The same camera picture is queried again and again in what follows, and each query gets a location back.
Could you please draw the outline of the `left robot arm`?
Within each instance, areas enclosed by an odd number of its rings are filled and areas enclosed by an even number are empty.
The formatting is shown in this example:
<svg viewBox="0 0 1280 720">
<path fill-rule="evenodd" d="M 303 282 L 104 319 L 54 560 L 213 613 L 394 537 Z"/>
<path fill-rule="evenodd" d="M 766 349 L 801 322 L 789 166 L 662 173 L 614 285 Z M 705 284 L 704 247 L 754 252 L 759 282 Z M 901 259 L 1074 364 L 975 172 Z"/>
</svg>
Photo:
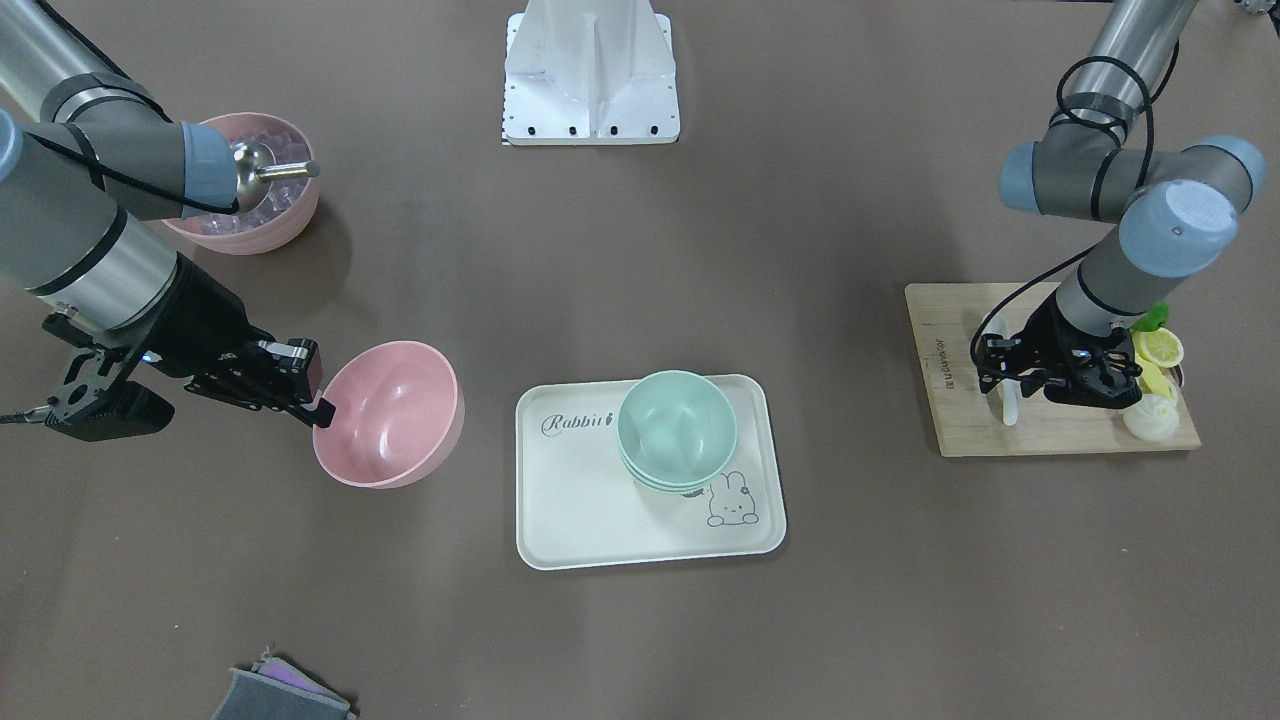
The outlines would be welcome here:
<svg viewBox="0 0 1280 720">
<path fill-rule="evenodd" d="M 1263 154 L 1229 135 L 1178 152 L 1125 149 L 1139 119 L 1152 123 L 1192 1 L 1117 1 L 1092 53 L 1055 92 L 1042 140 L 1005 159 L 998 190 L 1014 209 L 1110 224 L 1068 261 L 1071 274 L 1009 337 L 980 325 L 970 355 L 980 392 L 1002 382 L 1029 397 L 1125 409 L 1140 400 L 1132 328 L 1184 279 L 1233 242 L 1260 196 Z"/>
</svg>

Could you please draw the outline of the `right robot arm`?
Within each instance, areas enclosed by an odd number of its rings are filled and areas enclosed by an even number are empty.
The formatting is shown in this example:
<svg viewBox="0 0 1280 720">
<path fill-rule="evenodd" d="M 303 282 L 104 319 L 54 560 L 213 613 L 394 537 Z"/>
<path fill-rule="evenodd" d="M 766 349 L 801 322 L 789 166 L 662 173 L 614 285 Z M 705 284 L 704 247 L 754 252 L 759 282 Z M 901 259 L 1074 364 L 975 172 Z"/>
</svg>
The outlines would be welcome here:
<svg viewBox="0 0 1280 720">
<path fill-rule="evenodd" d="M 50 306 L 44 329 L 72 348 L 52 395 L 3 421 L 86 442 L 159 432 L 174 409 L 132 379 L 145 364 L 195 395 L 329 427 L 317 345 L 252 325 L 148 227 L 252 211 L 317 165 L 174 122 L 46 1 L 5 1 L 1 20 L 3 88 L 31 114 L 1 119 L 3 277 Z"/>
</svg>

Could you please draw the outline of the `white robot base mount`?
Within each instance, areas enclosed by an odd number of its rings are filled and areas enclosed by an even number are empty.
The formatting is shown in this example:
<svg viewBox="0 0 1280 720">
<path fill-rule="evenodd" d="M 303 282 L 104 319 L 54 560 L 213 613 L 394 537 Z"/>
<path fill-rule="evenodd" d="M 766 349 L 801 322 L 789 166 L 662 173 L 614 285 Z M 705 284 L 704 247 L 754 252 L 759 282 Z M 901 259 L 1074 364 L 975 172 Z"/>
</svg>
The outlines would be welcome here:
<svg viewBox="0 0 1280 720">
<path fill-rule="evenodd" d="M 530 1 L 506 23 L 511 146 L 663 145 L 682 129 L 672 24 L 649 1 Z"/>
</svg>

